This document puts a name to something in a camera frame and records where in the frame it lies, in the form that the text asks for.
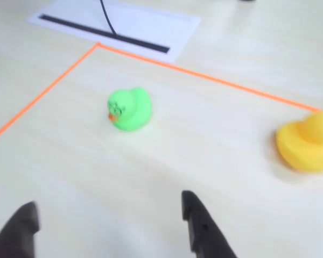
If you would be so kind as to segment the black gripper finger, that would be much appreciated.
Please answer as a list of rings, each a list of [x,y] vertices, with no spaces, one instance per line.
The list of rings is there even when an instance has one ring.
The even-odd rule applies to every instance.
[[[0,257],[35,257],[34,235],[40,231],[35,202],[22,205],[0,231]]]
[[[189,244],[196,257],[237,258],[210,213],[192,191],[181,193],[182,219],[188,223]]]

